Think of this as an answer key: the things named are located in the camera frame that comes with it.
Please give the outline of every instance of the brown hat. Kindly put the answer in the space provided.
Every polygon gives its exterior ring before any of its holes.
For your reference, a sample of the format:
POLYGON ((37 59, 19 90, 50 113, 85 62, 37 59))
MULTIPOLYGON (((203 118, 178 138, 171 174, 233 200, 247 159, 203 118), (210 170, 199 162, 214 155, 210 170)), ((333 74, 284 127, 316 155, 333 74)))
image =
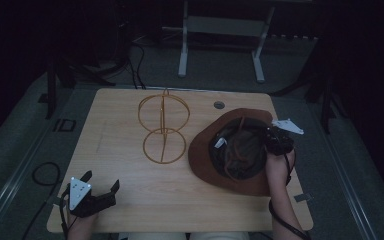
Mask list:
POLYGON ((263 135, 272 119, 269 112, 258 109, 223 114, 192 140, 188 158, 193 173, 241 194, 269 196, 263 135))

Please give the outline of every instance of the white table leg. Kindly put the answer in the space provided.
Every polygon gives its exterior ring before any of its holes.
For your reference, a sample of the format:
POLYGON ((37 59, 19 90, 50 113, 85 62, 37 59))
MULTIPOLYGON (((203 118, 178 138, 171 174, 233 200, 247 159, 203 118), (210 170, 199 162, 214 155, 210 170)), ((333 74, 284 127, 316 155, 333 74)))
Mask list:
POLYGON ((183 34, 182 34, 182 52, 180 53, 179 77, 186 76, 188 64, 188 1, 184 1, 183 6, 183 34))
POLYGON ((274 13, 274 7, 270 8, 269 14, 267 15, 266 22, 261 30, 260 42, 258 43, 257 49, 252 51, 252 61, 254 62, 255 76, 257 78, 258 83, 264 83, 266 80, 264 78, 263 68, 261 66, 260 56, 261 51, 263 50, 264 42, 267 38, 267 32, 269 31, 269 26, 271 23, 271 19, 274 13))

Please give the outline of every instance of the hand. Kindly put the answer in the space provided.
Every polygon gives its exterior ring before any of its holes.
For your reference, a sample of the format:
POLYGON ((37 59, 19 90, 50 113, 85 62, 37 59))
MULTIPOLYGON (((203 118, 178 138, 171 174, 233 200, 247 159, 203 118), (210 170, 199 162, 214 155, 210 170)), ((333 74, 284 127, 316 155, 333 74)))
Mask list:
MULTIPOLYGON (((295 163, 295 150, 287 153, 286 156, 289 160, 289 166, 292 170, 295 163)), ((285 156, 276 156, 272 153, 267 153, 266 174, 270 188, 285 187, 286 181, 289 176, 288 168, 286 166, 285 156)))
POLYGON ((67 216, 68 240, 88 240, 91 238, 94 225, 99 217, 98 213, 85 218, 76 217, 70 214, 67 205, 67 216))

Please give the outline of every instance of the gold wire frame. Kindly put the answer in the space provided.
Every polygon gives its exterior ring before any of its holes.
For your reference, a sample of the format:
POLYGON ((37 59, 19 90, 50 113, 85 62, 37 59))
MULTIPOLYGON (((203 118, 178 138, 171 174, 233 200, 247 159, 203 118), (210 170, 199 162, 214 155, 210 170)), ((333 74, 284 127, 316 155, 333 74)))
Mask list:
POLYGON ((159 163, 159 164, 169 164, 169 163, 173 163, 177 160, 179 160, 183 154, 185 154, 186 152, 186 139, 185 137, 179 132, 180 129, 182 129, 186 124, 187 122, 189 121, 189 117, 190 117, 190 110, 189 110, 189 106, 186 104, 186 102, 181 99, 180 97, 178 96, 175 96, 175 95, 170 95, 169 91, 167 89, 165 89, 163 91, 162 94, 157 94, 157 95, 151 95, 151 96, 148 96, 146 98, 144 98, 140 103, 139 103, 139 107, 138 107, 138 119, 139 119, 139 123, 142 125, 142 127, 144 127, 146 130, 148 130, 148 135, 145 137, 144 141, 143 141, 143 144, 142 144, 142 148, 143 148, 143 152, 145 153, 145 156, 155 162, 155 163, 159 163), (153 99, 153 98, 157 98, 157 97, 160 97, 161 98, 161 102, 160 102, 160 127, 157 128, 157 129, 150 129, 148 127, 145 126, 145 124, 143 123, 142 121, 142 118, 141 118, 141 109, 142 107, 145 105, 146 102, 148 102, 150 99, 153 99), (181 103, 187 110, 187 113, 188 113, 188 116, 185 120, 185 122, 178 128, 174 129, 174 128, 168 128, 166 127, 166 124, 165 124, 165 98, 170 98, 170 99, 174 99, 176 101, 178 101, 179 103, 181 103), (180 137, 182 138, 183 140, 183 150, 182 152, 180 153, 180 155, 178 157, 176 157, 175 159, 172 159, 172 160, 165 160, 164 159, 164 153, 165 153, 165 149, 166 149, 166 144, 167 144, 167 137, 168 137, 168 134, 172 134, 172 133, 177 133, 178 135, 180 135, 180 137), (161 152, 161 157, 159 160, 156 160, 154 158, 152 158, 148 152, 146 151, 146 141, 148 140, 148 138, 152 135, 152 134, 161 134, 162 137, 163 137, 163 149, 162 149, 162 152, 161 152))

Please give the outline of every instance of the wooden table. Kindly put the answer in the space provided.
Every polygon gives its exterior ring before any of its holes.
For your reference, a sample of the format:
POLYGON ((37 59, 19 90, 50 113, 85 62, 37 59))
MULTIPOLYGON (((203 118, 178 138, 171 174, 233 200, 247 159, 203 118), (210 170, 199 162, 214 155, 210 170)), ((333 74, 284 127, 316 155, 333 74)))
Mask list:
MULTIPOLYGON (((212 186, 197 178, 190 170, 185 153, 171 164, 148 160, 142 145, 148 135, 138 120, 142 99, 162 94, 162 90, 101 89, 86 119, 65 179, 80 178, 92 170, 92 195, 109 192, 120 180, 117 204, 100 213, 96 232, 205 232, 263 231, 272 227, 268 197, 253 197, 212 186)), ((189 144, 206 126, 223 113, 241 107, 264 109, 277 119, 270 97, 255 93, 170 91, 182 98, 190 109, 187 124, 179 131, 189 144), (222 101, 224 109, 214 103, 222 101)), ((141 119, 148 128, 159 127, 160 98, 149 100, 141 110, 141 119)), ((187 110, 166 98, 166 127, 180 126, 187 110)), ((182 143, 176 135, 169 136, 165 159, 181 153, 182 143)), ((159 156, 160 138, 148 139, 146 151, 159 156)), ((298 219, 305 230, 313 226, 306 201, 293 198, 302 194, 295 170, 288 191, 298 219)), ((58 208, 48 220, 50 232, 61 232, 58 208)))

